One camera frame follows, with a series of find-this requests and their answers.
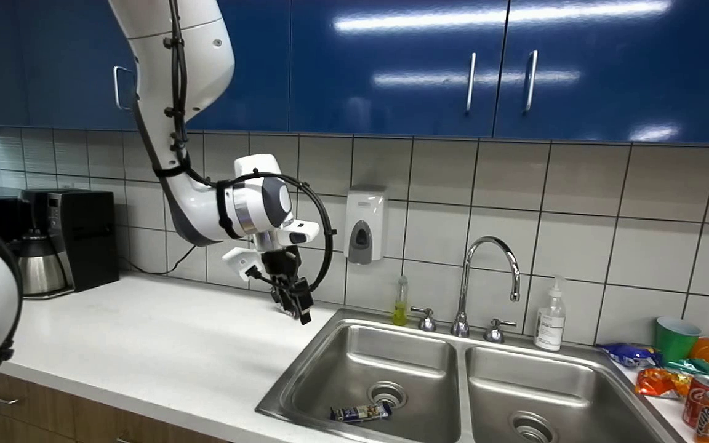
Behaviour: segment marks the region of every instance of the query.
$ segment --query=coffee maker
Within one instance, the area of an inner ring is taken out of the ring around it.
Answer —
[[[33,227],[22,239],[24,296],[55,298],[119,281],[111,191],[26,189]]]

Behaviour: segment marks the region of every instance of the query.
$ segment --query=stainless steel sink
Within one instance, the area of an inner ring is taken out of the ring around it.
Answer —
[[[388,420],[329,409],[388,402]],[[673,443],[678,434],[593,350],[538,351],[338,312],[257,411],[351,440]]]

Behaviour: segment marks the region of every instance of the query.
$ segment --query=countertop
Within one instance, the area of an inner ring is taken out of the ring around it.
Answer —
[[[343,437],[260,415],[257,403],[333,315],[314,304],[298,325],[269,296],[124,275],[26,299],[2,373],[226,440],[329,443]],[[695,440],[679,402],[649,403]]]

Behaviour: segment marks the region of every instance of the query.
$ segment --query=faucet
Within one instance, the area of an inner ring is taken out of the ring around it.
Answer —
[[[468,287],[471,287],[471,261],[472,254],[477,251],[481,244],[497,244],[509,262],[511,271],[511,291],[509,291],[509,299],[519,299],[519,285],[522,285],[522,271],[519,271],[519,261],[516,256],[509,251],[509,246],[497,239],[497,235],[481,235],[466,254],[463,254],[463,275],[460,275],[460,296],[458,296],[458,315],[455,322],[450,325],[450,333],[458,338],[468,338],[471,335],[471,325],[468,325]]]

